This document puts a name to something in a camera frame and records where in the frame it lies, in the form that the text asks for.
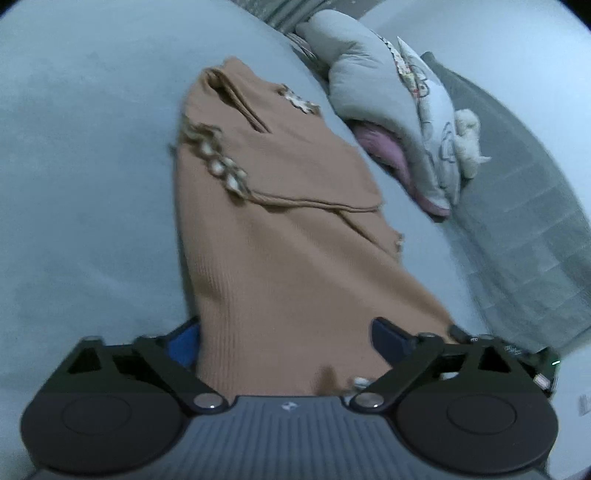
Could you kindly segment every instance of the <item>stuffed animal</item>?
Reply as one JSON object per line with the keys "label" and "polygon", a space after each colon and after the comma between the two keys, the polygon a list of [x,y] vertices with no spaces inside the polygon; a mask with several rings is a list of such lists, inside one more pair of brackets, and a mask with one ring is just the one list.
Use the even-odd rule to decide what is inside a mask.
{"label": "stuffed animal", "polygon": [[462,176],[473,179],[481,163],[488,162],[490,157],[483,157],[480,153],[480,120],[472,110],[457,110],[454,113],[456,121],[456,136],[454,147],[456,158],[460,164]]}

